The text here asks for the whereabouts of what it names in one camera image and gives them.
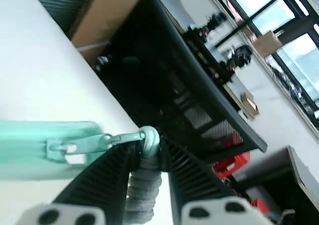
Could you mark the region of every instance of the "gray spring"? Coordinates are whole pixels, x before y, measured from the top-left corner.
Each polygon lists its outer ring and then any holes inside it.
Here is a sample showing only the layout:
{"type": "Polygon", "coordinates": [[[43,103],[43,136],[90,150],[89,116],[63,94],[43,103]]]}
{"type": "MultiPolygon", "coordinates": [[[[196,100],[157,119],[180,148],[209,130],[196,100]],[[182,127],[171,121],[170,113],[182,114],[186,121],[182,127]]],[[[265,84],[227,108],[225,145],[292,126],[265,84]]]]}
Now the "gray spring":
{"type": "Polygon", "coordinates": [[[141,158],[140,167],[132,172],[124,211],[125,224],[145,224],[154,215],[155,199],[161,185],[161,171],[156,157],[141,158]]]}

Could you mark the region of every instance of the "cardboard box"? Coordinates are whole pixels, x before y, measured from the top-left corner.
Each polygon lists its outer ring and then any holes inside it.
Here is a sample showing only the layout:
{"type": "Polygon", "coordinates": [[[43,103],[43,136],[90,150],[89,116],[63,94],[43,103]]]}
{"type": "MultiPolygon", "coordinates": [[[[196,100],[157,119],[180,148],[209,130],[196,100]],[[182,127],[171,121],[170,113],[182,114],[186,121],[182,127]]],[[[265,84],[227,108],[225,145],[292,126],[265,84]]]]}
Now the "cardboard box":
{"type": "MultiPolygon", "coordinates": [[[[78,14],[68,36],[75,47],[85,47],[109,41],[139,0],[89,0],[78,14]]],[[[94,53],[81,51],[90,63],[102,52],[95,46],[94,53]]]]}
{"type": "Polygon", "coordinates": [[[249,114],[254,118],[259,114],[257,104],[254,102],[254,98],[251,94],[245,92],[241,95],[241,102],[247,108],[249,114]]]}
{"type": "MultiPolygon", "coordinates": [[[[243,21],[239,21],[237,22],[237,25],[240,26],[240,24],[242,24],[243,21]]],[[[249,28],[249,26],[245,26],[244,28],[241,29],[241,31],[244,33],[245,36],[247,36],[249,39],[250,37],[252,37],[254,35],[253,31],[249,28]]]]}
{"type": "Polygon", "coordinates": [[[283,45],[278,40],[276,35],[272,31],[269,31],[266,34],[258,37],[253,42],[253,46],[261,57],[266,58],[280,49],[283,45]]]}

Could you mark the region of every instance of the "red object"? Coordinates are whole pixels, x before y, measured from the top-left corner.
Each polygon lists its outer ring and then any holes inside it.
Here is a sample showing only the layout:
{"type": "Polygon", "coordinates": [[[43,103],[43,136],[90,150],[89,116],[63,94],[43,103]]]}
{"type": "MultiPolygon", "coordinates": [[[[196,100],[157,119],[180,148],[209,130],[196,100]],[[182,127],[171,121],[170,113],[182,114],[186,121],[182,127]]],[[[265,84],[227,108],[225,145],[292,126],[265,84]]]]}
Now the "red object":
{"type": "MultiPolygon", "coordinates": [[[[224,147],[236,146],[242,143],[242,138],[238,133],[233,133],[231,136],[224,137],[221,139],[221,143],[224,147]]],[[[227,178],[243,166],[248,163],[250,160],[250,152],[245,152],[234,157],[225,159],[223,161],[217,162],[217,164],[213,167],[213,171],[217,175],[217,177],[221,180],[227,178]]]]}
{"type": "Polygon", "coordinates": [[[262,199],[251,199],[248,200],[248,202],[250,202],[251,206],[258,208],[263,214],[268,214],[270,212],[269,208],[262,199]]]}
{"type": "Polygon", "coordinates": [[[248,163],[249,160],[250,152],[248,151],[246,153],[242,153],[229,159],[217,162],[217,164],[213,168],[213,171],[219,179],[223,180],[224,178],[227,178],[228,176],[230,176],[231,174],[245,166],[245,164],[248,163]],[[230,170],[228,170],[227,167],[232,164],[233,167],[230,170]]]}

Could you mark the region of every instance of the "window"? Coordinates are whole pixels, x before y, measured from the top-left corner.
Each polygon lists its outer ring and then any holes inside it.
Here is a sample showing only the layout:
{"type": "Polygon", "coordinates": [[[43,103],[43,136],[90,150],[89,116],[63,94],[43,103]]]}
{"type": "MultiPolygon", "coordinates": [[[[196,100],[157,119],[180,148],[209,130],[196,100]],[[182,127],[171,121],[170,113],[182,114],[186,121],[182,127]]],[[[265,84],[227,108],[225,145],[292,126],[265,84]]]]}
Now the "window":
{"type": "Polygon", "coordinates": [[[227,6],[229,7],[230,11],[232,12],[234,18],[235,18],[235,21],[236,22],[240,22],[240,21],[243,21],[243,18],[240,16],[240,14],[237,12],[237,10],[235,9],[235,7],[232,5],[232,3],[230,1],[226,1],[227,3],[227,6]]]}
{"type": "Polygon", "coordinates": [[[319,49],[308,34],[277,51],[312,100],[319,99],[319,49]]]}
{"type": "MultiPolygon", "coordinates": [[[[242,9],[251,16],[270,0],[237,0],[242,9]]],[[[259,15],[253,22],[258,30],[264,34],[282,26],[293,19],[295,15],[283,0],[278,0],[259,15]]]]}
{"type": "Polygon", "coordinates": [[[272,55],[269,55],[266,59],[266,62],[276,70],[278,70],[281,73],[284,73],[283,69],[280,67],[280,65],[276,62],[276,60],[273,58],[272,55]]]}
{"type": "Polygon", "coordinates": [[[319,26],[317,24],[314,25],[314,29],[319,34],[319,26]]]}
{"type": "Polygon", "coordinates": [[[303,11],[303,13],[305,15],[309,15],[309,12],[307,11],[307,9],[305,8],[305,6],[301,3],[300,0],[295,0],[295,2],[297,3],[297,5],[299,6],[299,8],[303,11]]]}

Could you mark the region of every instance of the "zipper pull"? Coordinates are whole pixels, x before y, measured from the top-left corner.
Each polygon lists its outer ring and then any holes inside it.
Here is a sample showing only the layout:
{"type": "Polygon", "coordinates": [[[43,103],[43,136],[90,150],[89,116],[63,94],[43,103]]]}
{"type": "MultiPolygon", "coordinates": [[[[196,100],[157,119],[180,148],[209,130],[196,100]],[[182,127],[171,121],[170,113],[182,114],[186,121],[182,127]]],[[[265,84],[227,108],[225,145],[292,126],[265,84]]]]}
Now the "zipper pull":
{"type": "Polygon", "coordinates": [[[86,138],[62,141],[46,141],[46,155],[50,160],[65,163],[65,157],[79,154],[105,152],[114,145],[141,141],[145,138],[143,132],[120,134],[112,136],[110,134],[98,134],[86,138]]]}

